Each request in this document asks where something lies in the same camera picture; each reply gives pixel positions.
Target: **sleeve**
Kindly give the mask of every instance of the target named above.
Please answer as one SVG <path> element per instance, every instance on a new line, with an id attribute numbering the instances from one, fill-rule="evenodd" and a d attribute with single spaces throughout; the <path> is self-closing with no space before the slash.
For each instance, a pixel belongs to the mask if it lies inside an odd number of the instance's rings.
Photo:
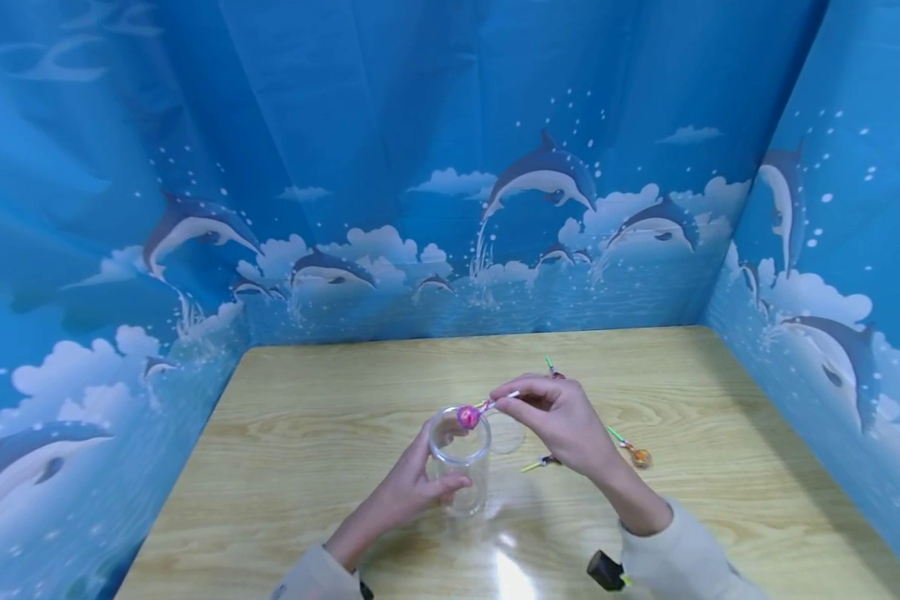
<path id="1" fill-rule="evenodd" d="M 693 515 L 667 498 L 670 526 L 651 537 L 634 536 L 621 524 L 622 566 L 633 585 L 666 600 L 766 600 L 727 560 L 720 543 Z"/>
<path id="2" fill-rule="evenodd" d="M 323 545 L 307 550 L 271 594 L 271 600 L 362 599 L 360 574 L 348 573 Z"/>

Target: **pink lollipop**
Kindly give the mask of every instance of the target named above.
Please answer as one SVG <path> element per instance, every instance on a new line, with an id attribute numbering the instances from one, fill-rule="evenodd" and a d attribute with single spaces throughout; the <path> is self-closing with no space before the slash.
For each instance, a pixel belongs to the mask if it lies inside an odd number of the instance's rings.
<path id="1" fill-rule="evenodd" d="M 519 394 L 520 392 L 510 392 L 507 394 L 507 398 L 515 398 L 519 396 Z M 460 422 L 460 426 L 463 429 L 474 429 L 477 426 L 477 423 L 480 423 L 480 417 L 483 416 L 483 413 L 492 409 L 495 404 L 496 403 L 493 400 L 484 400 L 484 402 L 481 402 L 476 406 L 470 404 L 461 406 L 457 409 L 457 421 Z"/>

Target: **black cap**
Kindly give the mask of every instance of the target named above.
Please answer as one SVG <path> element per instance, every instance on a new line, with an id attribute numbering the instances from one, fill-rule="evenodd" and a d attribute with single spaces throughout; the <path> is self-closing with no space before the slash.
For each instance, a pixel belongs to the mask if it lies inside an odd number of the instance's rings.
<path id="1" fill-rule="evenodd" d="M 607 592 L 620 592 L 627 584 L 624 582 L 624 567 L 613 561 L 613 558 L 597 550 L 587 565 L 587 575 L 593 578 Z"/>

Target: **black object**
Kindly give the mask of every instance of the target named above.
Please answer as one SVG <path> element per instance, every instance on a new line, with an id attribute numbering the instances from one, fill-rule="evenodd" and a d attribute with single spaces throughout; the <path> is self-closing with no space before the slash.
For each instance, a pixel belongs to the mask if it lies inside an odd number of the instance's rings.
<path id="1" fill-rule="evenodd" d="M 622 564 L 614 562 L 613 558 L 603 554 L 603 550 L 597 550 L 597 553 L 590 558 L 587 575 L 607 592 L 620 592 L 627 586 L 624 582 L 624 567 Z"/>
<path id="2" fill-rule="evenodd" d="M 360 595 L 363 600 L 373 600 L 373 592 L 370 592 L 370 588 L 364 582 L 360 582 Z"/>

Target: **wooden table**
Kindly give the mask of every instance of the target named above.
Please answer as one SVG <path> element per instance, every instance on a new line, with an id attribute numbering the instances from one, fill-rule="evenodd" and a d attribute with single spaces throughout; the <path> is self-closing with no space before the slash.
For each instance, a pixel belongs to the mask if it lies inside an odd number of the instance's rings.
<path id="1" fill-rule="evenodd" d="M 268 598 L 424 419 L 544 371 L 544 354 L 771 598 L 900 598 L 898 560 L 700 327 L 253 349 L 117 597 Z M 377 598 L 606 598 L 584 569 L 598 548 L 619 558 L 613 510 L 567 468 L 518 472 L 543 454 L 528 434 L 492 457 L 481 517 L 432 511 L 377 544 L 362 568 Z"/>

